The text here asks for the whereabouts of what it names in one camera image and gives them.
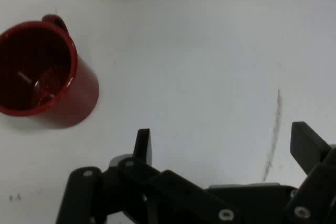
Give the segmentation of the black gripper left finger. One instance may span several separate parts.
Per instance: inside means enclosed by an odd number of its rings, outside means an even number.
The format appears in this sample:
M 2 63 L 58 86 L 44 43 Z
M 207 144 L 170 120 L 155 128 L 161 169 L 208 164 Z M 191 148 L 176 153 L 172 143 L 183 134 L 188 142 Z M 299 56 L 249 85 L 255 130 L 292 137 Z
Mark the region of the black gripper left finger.
M 57 223 L 106 223 L 122 212 L 135 223 L 241 223 L 242 214 L 176 173 L 150 165 L 151 135 L 140 129 L 132 155 L 105 172 L 73 171 Z

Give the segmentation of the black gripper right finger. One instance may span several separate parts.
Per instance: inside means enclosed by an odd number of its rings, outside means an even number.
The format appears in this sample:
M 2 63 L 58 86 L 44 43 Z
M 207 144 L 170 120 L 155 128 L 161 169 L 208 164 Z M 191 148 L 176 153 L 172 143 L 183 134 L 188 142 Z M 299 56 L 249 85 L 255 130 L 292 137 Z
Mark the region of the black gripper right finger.
M 293 122 L 290 152 L 307 177 L 285 208 L 287 223 L 335 223 L 335 147 Z

